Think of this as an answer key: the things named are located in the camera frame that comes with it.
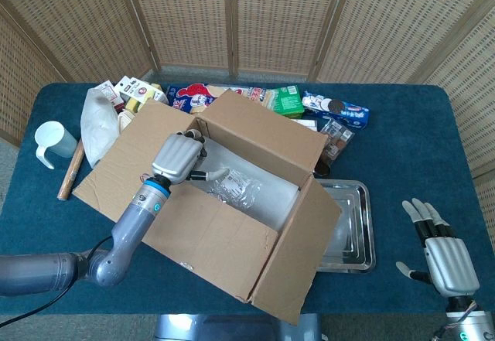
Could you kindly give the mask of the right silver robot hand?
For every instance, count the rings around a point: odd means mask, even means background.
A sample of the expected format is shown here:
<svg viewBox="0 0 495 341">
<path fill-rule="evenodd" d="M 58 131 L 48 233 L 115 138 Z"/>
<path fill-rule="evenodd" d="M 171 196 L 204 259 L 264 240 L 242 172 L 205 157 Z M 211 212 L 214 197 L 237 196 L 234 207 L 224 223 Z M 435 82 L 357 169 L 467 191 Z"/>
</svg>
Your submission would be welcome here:
<svg viewBox="0 0 495 341">
<path fill-rule="evenodd" d="M 464 241 L 452 226 L 430 203 L 414 198 L 404 200 L 402 207 L 415 227 L 428 271 L 411 269 L 402 261 L 395 263 L 396 268 L 411 280 L 433 285 L 444 298 L 474 295 L 479 279 Z"/>
</svg>

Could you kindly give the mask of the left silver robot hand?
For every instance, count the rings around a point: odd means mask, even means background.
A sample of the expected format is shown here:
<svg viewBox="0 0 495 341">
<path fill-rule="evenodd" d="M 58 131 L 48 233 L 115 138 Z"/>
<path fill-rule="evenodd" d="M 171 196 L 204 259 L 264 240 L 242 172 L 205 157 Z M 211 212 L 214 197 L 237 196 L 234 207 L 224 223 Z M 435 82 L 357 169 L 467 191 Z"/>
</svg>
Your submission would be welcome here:
<svg viewBox="0 0 495 341">
<path fill-rule="evenodd" d="M 229 169 L 195 170 L 196 164 L 207 157 L 205 142 L 201 132 L 196 129 L 171 134 L 152 162 L 152 175 L 156 179 L 166 179 L 169 185 L 186 180 L 209 182 L 224 178 L 229 174 Z"/>
</svg>

